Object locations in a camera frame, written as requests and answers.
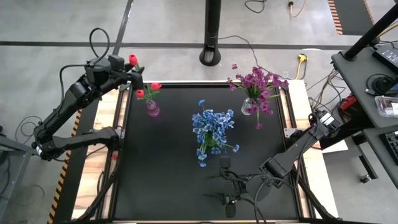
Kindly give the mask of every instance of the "yellow and black hazard tape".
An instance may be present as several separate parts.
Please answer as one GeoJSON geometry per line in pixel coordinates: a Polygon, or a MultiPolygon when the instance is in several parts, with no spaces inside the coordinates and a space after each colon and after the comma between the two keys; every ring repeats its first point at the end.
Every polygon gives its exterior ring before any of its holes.
{"type": "Polygon", "coordinates": [[[331,16],[333,18],[333,22],[335,23],[336,31],[338,34],[343,35],[343,28],[341,27],[341,22],[340,19],[338,18],[335,1],[328,0],[328,3],[329,3],[331,16]]]}
{"type": "Polygon", "coordinates": [[[369,9],[368,2],[366,0],[363,0],[363,3],[365,3],[365,7],[366,7],[366,10],[368,11],[369,18],[371,18],[372,24],[374,25],[374,19],[373,19],[373,16],[371,14],[371,11],[369,9]]]}
{"type": "MultiPolygon", "coordinates": [[[[373,19],[373,16],[371,14],[371,11],[369,9],[368,2],[366,2],[366,0],[363,0],[363,2],[365,4],[366,10],[368,11],[369,18],[371,19],[372,24],[374,25],[374,19],[373,19]]],[[[343,35],[343,28],[341,27],[341,22],[340,22],[340,19],[338,17],[338,14],[337,14],[335,1],[334,0],[328,0],[328,3],[329,3],[331,16],[333,18],[333,22],[335,23],[336,31],[337,31],[338,34],[343,35]]]]}
{"type": "MultiPolygon", "coordinates": [[[[78,127],[79,121],[80,121],[80,116],[81,116],[81,110],[78,110],[76,119],[75,119],[75,124],[73,125],[73,129],[72,129],[72,137],[76,136],[77,127],[78,127]]],[[[62,170],[61,170],[61,174],[60,174],[60,179],[58,180],[57,188],[55,189],[55,195],[54,195],[53,202],[51,204],[51,210],[50,210],[49,219],[47,220],[47,224],[53,224],[55,212],[57,211],[58,201],[60,199],[63,181],[65,180],[65,176],[66,176],[67,170],[68,170],[68,163],[69,163],[68,160],[70,158],[70,153],[71,153],[70,150],[68,150],[66,152],[66,154],[65,154],[66,161],[62,162],[62,170]]]]}

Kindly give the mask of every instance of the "yellow plug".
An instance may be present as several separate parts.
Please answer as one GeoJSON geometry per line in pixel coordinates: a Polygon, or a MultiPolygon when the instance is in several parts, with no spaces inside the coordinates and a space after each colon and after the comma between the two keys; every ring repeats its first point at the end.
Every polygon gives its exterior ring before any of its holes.
{"type": "Polygon", "coordinates": [[[306,62],[308,57],[305,54],[299,54],[298,59],[300,59],[300,62],[306,62]]]}

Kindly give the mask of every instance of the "black pole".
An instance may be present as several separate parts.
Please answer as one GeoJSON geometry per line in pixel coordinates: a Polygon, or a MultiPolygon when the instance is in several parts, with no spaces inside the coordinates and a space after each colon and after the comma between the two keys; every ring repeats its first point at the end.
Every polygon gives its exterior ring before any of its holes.
{"type": "Polygon", "coordinates": [[[398,18],[398,4],[393,6],[372,28],[370,28],[349,50],[344,58],[352,60],[368,44],[370,44],[381,32],[398,18]]]}
{"type": "Polygon", "coordinates": [[[221,60],[218,50],[221,0],[206,0],[205,44],[199,61],[206,66],[217,65],[221,60]]]}

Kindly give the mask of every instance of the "flower bouquet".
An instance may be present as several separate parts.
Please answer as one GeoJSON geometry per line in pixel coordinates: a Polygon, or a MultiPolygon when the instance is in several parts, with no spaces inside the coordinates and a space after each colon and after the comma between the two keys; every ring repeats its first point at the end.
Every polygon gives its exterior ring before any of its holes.
{"type": "MultiPolygon", "coordinates": [[[[137,71],[141,69],[138,65],[138,58],[134,54],[129,56],[129,61],[137,71]]],[[[151,117],[157,117],[160,114],[160,108],[153,99],[160,93],[161,87],[160,83],[151,83],[145,84],[143,90],[136,91],[137,99],[146,101],[147,112],[151,117]]]]}
{"type": "Polygon", "coordinates": [[[206,150],[211,149],[212,154],[220,154],[221,149],[226,152],[226,147],[232,148],[233,152],[239,150],[239,145],[230,146],[226,143],[225,130],[234,128],[234,121],[231,118],[234,111],[228,110],[227,113],[214,113],[213,110],[205,110],[205,101],[199,101],[199,106],[203,108],[203,114],[199,113],[192,116],[193,132],[197,134],[197,140],[200,148],[197,149],[198,163],[205,167],[203,162],[207,158],[206,150]]]}
{"type": "Polygon", "coordinates": [[[228,78],[229,89],[235,91],[235,89],[242,89],[248,95],[242,105],[242,113],[250,115],[257,113],[257,129],[262,128],[262,124],[259,122],[260,110],[265,114],[272,114],[273,111],[269,108],[269,99],[277,97],[278,95],[272,95],[271,90],[279,86],[288,86],[287,80],[282,82],[277,74],[269,72],[264,75],[261,67],[253,67],[252,73],[242,76],[238,73],[238,66],[232,65],[232,69],[236,70],[236,78],[240,80],[240,83],[233,82],[232,79],[228,78]]]}

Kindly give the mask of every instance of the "pink vase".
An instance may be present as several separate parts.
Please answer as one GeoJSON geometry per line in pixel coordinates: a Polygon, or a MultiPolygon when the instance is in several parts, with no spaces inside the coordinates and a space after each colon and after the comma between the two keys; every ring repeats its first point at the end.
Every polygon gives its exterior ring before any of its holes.
{"type": "Polygon", "coordinates": [[[160,114],[160,108],[157,106],[157,103],[153,100],[147,100],[147,112],[149,116],[155,118],[160,114]]]}

